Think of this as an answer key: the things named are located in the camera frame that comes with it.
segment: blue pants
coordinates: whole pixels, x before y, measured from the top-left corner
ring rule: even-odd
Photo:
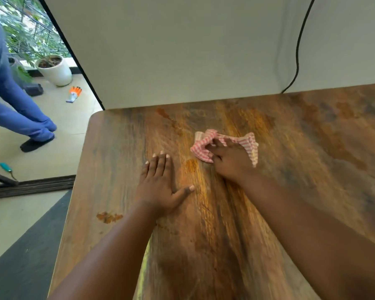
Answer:
[[[7,53],[4,32],[0,25],[0,97],[16,110],[0,103],[0,126],[36,141],[46,141],[54,136],[52,131],[57,127],[15,83]]]

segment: table surface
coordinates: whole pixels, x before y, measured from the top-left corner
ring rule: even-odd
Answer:
[[[375,242],[375,84],[106,110],[89,122],[51,291],[133,201],[165,150],[197,191],[160,219],[137,299],[318,299],[244,193],[195,159],[195,131],[253,131],[258,170]]]

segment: soil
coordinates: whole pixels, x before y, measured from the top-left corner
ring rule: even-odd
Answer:
[[[41,60],[39,62],[39,67],[40,68],[50,68],[50,67],[57,66],[60,63],[61,63],[60,57],[52,57],[52,58],[50,58],[50,61],[48,61],[47,59]]]

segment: black sock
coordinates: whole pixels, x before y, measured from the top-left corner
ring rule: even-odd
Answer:
[[[41,146],[49,143],[53,139],[54,139],[54,135],[49,140],[46,140],[46,141],[36,141],[36,140],[33,140],[33,139],[29,139],[25,143],[21,144],[20,149],[24,153],[27,153],[27,152],[30,152],[30,151],[34,151],[34,150],[37,150],[39,147],[41,147]]]

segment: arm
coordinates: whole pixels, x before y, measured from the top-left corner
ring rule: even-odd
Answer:
[[[156,220],[172,212],[194,186],[171,191],[172,159],[161,151],[142,170],[136,203],[55,289],[49,300],[132,299]]]
[[[322,299],[375,299],[375,244],[257,173],[239,144],[215,140],[216,171],[238,183]]]

